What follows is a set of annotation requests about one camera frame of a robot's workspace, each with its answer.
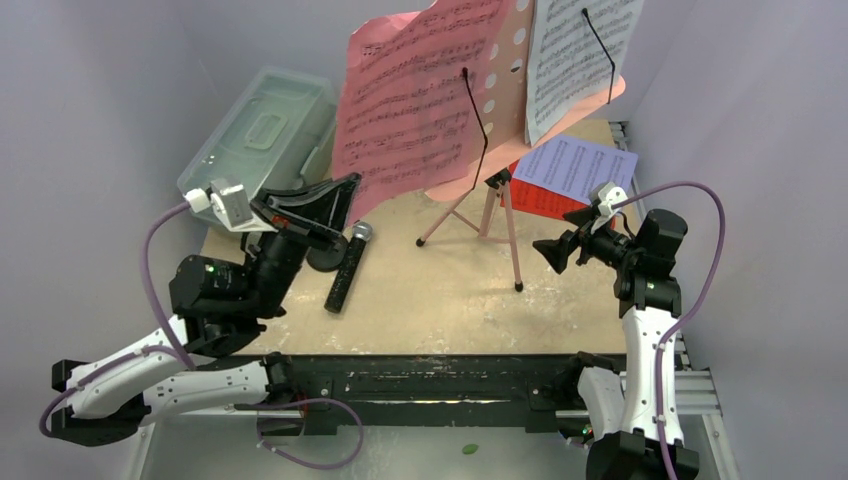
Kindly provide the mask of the black silver condenser microphone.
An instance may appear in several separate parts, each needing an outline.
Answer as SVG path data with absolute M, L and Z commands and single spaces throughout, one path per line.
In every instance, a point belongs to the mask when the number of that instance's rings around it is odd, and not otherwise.
M 354 224 L 352 236 L 348 241 L 344 257 L 324 304 L 324 308 L 328 312 L 333 314 L 342 312 L 365 247 L 373 238 L 373 234 L 374 229 L 371 224 L 364 221 L 358 221 Z

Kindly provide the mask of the red sheet music page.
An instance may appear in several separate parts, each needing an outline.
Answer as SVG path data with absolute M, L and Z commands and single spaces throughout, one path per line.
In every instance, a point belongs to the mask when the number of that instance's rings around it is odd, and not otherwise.
M 565 214 L 588 207 L 585 203 L 516 178 L 511 180 L 509 190 L 514 210 L 544 218 L 563 221 Z

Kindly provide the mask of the black round-base mic stand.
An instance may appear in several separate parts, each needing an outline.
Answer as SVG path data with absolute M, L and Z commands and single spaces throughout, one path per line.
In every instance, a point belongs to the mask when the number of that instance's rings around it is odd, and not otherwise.
M 306 261 L 312 269 L 318 272 L 336 271 L 345 258 L 348 244 L 348 239 L 342 235 L 327 249 L 310 248 L 306 255 Z

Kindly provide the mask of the lavender sheet music page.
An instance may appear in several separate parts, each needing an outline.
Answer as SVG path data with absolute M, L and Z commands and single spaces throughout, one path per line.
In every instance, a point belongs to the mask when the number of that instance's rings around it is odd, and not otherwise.
M 607 182 L 628 191 L 637 162 L 634 152 L 559 134 L 524 155 L 512 176 L 588 204 L 590 193 Z

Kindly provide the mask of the pink sheet music page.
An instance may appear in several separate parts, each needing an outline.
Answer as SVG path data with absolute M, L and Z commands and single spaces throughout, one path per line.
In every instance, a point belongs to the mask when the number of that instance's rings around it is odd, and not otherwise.
M 355 30 L 336 113 L 332 176 L 360 184 L 347 222 L 459 179 L 480 158 L 488 80 L 511 1 L 434 1 Z

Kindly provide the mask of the pink music stand tripod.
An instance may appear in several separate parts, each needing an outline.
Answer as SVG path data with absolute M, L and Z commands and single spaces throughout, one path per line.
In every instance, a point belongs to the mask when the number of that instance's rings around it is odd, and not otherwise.
M 600 94 L 588 97 L 555 124 L 539 143 L 529 144 L 525 139 L 526 74 L 536 2 L 515 2 L 491 48 L 489 63 L 483 70 L 484 92 L 476 105 L 481 112 L 478 123 L 487 139 L 484 157 L 470 163 L 467 173 L 459 179 L 427 190 L 430 199 L 446 202 L 449 206 L 416 241 L 417 246 L 424 246 L 429 237 L 450 217 L 465 223 L 476 232 L 479 239 L 492 241 L 494 238 L 490 234 L 490 227 L 494 211 L 497 204 L 503 204 L 507 235 L 502 241 L 510 248 L 516 291 L 522 291 L 524 283 L 509 190 L 510 166 L 535 147 L 609 104 L 622 95 L 626 88 L 625 80 L 620 76 L 609 103 L 602 104 Z

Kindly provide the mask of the white sheet music page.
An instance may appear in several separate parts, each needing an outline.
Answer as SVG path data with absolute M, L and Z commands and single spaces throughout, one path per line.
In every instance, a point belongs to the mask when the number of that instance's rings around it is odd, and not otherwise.
M 641 0 L 552 0 L 534 6 L 525 139 L 535 145 L 579 102 L 612 100 L 643 12 Z

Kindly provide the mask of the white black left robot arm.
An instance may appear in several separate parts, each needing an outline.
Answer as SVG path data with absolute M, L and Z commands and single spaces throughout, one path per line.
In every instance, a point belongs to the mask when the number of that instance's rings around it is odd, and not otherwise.
M 225 404 L 292 405 L 298 382 L 283 355 L 230 369 L 217 362 L 252 343 L 268 320 L 284 315 L 284 299 L 308 253 L 328 250 L 342 236 L 360 182 L 352 173 L 249 195 L 235 180 L 220 178 L 188 191 L 180 211 L 211 211 L 228 231 L 256 234 L 256 242 L 242 245 L 239 263 L 185 257 L 169 284 L 170 311 L 144 272 L 157 328 L 103 359 L 56 362 L 51 368 L 56 397 L 40 417 L 40 433 L 98 447 L 175 414 Z

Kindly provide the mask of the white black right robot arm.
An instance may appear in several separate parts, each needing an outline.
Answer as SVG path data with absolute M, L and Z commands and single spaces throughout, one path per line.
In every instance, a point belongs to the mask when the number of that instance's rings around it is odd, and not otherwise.
M 626 340 L 623 376 L 597 366 L 564 376 L 561 392 L 587 406 L 594 428 L 585 475 L 589 479 L 695 479 L 700 455 L 685 445 L 676 405 L 675 338 L 682 295 L 671 271 L 688 232 L 686 221 L 664 209 L 648 212 L 638 233 L 613 230 L 597 208 L 565 214 L 576 225 L 534 248 L 552 269 L 596 259 L 616 272 L 613 286 Z

